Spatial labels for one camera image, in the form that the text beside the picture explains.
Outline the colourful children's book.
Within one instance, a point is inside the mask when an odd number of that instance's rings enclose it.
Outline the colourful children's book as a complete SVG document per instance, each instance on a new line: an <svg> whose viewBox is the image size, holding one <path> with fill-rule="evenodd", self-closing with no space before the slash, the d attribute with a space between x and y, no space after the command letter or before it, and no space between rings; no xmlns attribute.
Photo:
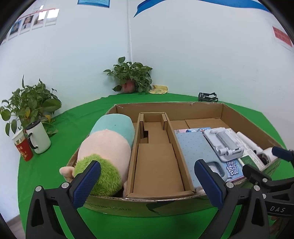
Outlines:
<svg viewBox="0 0 294 239"><path fill-rule="evenodd" d="M177 129L175 130L175 133L184 133L184 132L204 132L205 130L207 130L207 128L194 128L194 129ZM237 181L241 178L243 178L243 173L242 173L242 170L238 169L238 167L236 166L236 164L233 162L233 163L229 163L228 162L223 162L221 161L223 164L224 164L224 167L228 173L228 179L226 182L234 182L234 181Z"/></svg>

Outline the potted plant red pot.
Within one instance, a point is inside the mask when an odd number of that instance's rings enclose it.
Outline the potted plant red pot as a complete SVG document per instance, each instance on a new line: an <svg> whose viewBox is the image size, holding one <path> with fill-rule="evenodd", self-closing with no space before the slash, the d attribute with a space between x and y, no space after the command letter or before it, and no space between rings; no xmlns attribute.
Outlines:
<svg viewBox="0 0 294 239"><path fill-rule="evenodd" d="M150 72L152 68L140 62L126 61L125 57L118 58L118 63L113 69L105 69L103 72L117 82L112 90L130 94L133 92L148 93L153 83Z"/></svg>

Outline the green table cloth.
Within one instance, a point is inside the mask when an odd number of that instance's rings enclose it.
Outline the green table cloth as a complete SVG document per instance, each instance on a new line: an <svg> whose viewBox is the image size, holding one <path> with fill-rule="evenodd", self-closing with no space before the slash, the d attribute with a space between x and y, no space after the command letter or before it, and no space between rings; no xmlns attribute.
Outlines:
<svg viewBox="0 0 294 239"><path fill-rule="evenodd" d="M58 115L58 133L51 137L51 147L30 161L21 160L18 170L18 207L20 219L26 225L31 197L36 186L58 187L63 181L59 168L84 140L96 120L115 104L162 101L197 101L196 97L179 94L112 95L77 106ZM216 210L156 218L129 218L101 214L86 208L79 213L97 238L198 238Z"/></svg>

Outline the cardboard divider insert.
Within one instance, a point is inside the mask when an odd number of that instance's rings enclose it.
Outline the cardboard divider insert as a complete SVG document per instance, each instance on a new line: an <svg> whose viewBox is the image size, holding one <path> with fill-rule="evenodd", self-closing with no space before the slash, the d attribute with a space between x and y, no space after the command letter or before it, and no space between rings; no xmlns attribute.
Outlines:
<svg viewBox="0 0 294 239"><path fill-rule="evenodd" d="M189 171L167 114L139 113L126 197L172 199L194 193Z"/></svg>

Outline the yellow cloth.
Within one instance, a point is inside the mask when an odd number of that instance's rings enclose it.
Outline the yellow cloth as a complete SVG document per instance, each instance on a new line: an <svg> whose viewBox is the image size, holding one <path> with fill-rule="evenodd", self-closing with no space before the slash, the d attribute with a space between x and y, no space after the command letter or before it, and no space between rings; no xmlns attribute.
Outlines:
<svg viewBox="0 0 294 239"><path fill-rule="evenodd" d="M162 86L162 85L153 85L152 89L149 90L150 94L156 94L156 95L163 95L168 92L168 87L167 86Z"/></svg>

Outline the brown cardboard box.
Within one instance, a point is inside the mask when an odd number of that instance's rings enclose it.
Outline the brown cardboard box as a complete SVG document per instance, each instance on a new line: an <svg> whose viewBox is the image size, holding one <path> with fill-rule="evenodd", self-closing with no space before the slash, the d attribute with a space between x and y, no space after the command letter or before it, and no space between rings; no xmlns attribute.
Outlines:
<svg viewBox="0 0 294 239"><path fill-rule="evenodd" d="M158 217L210 208L192 184L176 130L225 127L241 132L262 149L280 146L252 121L221 103L164 102L116 104L108 114L126 115L135 129L124 170L124 195L89 196L85 207L124 217Z"/></svg>

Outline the red paper cup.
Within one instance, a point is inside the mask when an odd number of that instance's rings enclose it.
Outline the red paper cup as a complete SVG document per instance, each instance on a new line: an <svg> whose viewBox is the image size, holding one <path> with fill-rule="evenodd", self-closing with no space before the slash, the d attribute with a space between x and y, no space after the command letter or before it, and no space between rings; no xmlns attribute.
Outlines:
<svg viewBox="0 0 294 239"><path fill-rule="evenodd" d="M23 129L15 133L15 135L12 137L12 141L26 162L33 158L33 152L31 151L29 142Z"/></svg>

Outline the wall photo row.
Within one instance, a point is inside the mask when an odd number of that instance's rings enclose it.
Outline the wall photo row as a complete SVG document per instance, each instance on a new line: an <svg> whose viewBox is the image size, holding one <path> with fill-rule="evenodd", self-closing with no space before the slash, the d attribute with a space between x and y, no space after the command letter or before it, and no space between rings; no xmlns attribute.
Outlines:
<svg viewBox="0 0 294 239"><path fill-rule="evenodd" d="M59 11L59 8L50 8L34 11L28 15L20 17L11 26L8 33L5 33L4 36L1 38L1 44L31 30L55 25L59 15Z"/></svg>

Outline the potted plant white pot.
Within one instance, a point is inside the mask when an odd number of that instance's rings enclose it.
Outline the potted plant white pot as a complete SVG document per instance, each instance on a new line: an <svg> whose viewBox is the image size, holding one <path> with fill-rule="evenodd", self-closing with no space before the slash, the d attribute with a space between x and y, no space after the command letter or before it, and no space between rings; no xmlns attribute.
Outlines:
<svg viewBox="0 0 294 239"><path fill-rule="evenodd" d="M36 85L25 85L12 92L8 100L1 102L1 119L6 122L5 133L15 134L18 129L25 129L30 123L41 121L49 137L58 132L53 124L54 113L62 107L62 102L55 95L56 89L49 90L39 80Z"/></svg>

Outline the pastel plush toy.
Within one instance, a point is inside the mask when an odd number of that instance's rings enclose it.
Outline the pastel plush toy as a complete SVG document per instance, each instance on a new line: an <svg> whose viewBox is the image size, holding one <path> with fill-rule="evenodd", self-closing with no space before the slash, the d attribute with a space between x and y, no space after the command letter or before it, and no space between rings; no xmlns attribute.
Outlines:
<svg viewBox="0 0 294 239"><path fill-rule="evenodd" d="M59 173L74 179L92 161L101 165L101 174L91 195L111 197L128 180L135 128L127 115L112 113L100 117L81 143L75 166L64 166Z"/></svg>

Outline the white folding phone stand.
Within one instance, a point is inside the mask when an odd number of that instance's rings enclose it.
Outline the white folding phone stand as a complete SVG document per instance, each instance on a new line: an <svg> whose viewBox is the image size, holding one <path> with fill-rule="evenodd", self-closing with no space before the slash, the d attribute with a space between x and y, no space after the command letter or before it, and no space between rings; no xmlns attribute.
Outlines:
<svg viewBox="0 0 294 239"><path fill-rule="evenodd" d="M203 134L221 161L228 162L243 157L243 143L237 141L226 128L207 129Z"/></svg>

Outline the red wall notice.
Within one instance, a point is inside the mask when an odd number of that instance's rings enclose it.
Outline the red wall notice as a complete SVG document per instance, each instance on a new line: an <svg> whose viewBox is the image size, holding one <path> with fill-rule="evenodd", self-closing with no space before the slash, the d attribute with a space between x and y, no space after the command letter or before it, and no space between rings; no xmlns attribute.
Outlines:
<svg viewBox="0 0 294 239"><path fill-rule="evenodd" d="M281 31L280 29L278 29L274 26L273 26L273 31L274 31L274 35L277 39L281 40L283 43L285 43L290 48L293 47L291 39L289 38L289 36L286 33L284 33L283 31Z"/></svg>

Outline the white lint roller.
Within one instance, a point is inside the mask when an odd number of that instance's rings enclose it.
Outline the white lint roller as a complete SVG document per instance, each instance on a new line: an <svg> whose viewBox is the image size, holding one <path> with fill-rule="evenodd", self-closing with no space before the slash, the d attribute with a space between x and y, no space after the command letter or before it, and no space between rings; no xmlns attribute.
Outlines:
<svg viewBox="0 0 294 239"><path fill-rule="evenodd" d="M257 144L255 144L251 139L249 139L247 136L242 134L241 132L237 132L237 136L242 139L247 146L249 146L250 149L257 155L257 157L260 159L260 161L264 165L268 165L272 162L274 162L276 159L278 159L277 156L274 156L272 153L272 147L269 147L267 149L262 149Z"/></svg>

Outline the white green medicine box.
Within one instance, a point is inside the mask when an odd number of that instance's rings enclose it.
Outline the white green medicine box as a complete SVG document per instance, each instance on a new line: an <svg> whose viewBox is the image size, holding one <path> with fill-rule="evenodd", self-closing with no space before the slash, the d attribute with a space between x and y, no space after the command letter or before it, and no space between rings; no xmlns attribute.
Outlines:
<svg viewBox="0 0 294 239"><path fill-rule="evenodd" d="M250 164L255 168L258 168L258 170L263 171L266 166L265 164L261 161L261 159L257 156L257 154L253 151L248 144L241 139L236 132L234 132L232 129L227 129L229 134L238 142L243 144L244 147L244 152L243 155L240 156L239 158L236 158L234 160L229 161L229 163L235 163L238 169L242 170L242 167L245 164Z"/></svg>

